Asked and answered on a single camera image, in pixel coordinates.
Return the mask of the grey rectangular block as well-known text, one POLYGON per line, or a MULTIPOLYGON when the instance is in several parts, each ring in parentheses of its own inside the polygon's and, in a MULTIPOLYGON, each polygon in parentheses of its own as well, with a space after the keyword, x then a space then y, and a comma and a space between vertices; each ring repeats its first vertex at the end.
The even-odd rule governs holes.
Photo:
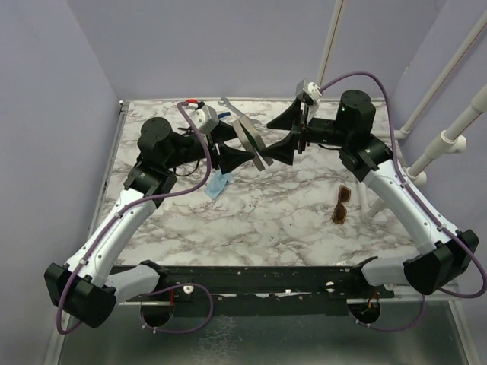
POLYGON ((262 136, 247 116, 241 116, 231 122, 235 133, 244 149, 254 154, 252 159, 258 171, 263 171, 266 165, 273 165, 273 160, 269 157, 262 157, 260 151, 266 147, 262 136))

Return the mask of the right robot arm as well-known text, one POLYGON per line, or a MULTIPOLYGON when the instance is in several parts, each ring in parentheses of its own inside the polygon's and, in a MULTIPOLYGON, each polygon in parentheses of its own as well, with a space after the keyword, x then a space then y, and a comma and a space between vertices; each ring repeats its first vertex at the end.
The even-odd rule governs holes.
POLYGON ((328 144, 339 149, 342 165, 364 183, 393 212, 410 235, 418 255, 368 259, 361 272, 349 279, 351 292, 367 297, 377 286, 409 285, 424 295, 433 294, 465 272, 470 253, 479 245, 472 230, 459 230, 442 216, 395 167, 393 152, 372 134, 376 108, 360 90, 341 96, 335 119, 310 118, 309 97, 297 97, 267 128, 288 131, 281 141, 264 148, 265 157, 291 165, 294 154, 309 144, 328 144))

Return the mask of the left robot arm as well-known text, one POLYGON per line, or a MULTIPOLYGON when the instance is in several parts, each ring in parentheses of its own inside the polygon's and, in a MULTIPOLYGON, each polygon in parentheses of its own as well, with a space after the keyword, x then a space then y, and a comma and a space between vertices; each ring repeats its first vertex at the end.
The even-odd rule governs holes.
POLYGON ((253 159, 254 154, 228 147, 234 138, 246 142, 239 122, 218 124, 202 136, 174 132, 162 117, 148 119, 141 127, 140 154, 130 170, 115 205, 90 239, 64 265, 52 263, 44 273, 49 296, 57 308, 56 327, 68 313, 91 328, 100 326, 115 305, 137 296, 163 298, 168 289, 167 269, 145 260, 118 274, 112 272, 119 254, 137 229, 168 197, 173 197, 174 168, 206 159, 207 167, 229 173, 253 159))

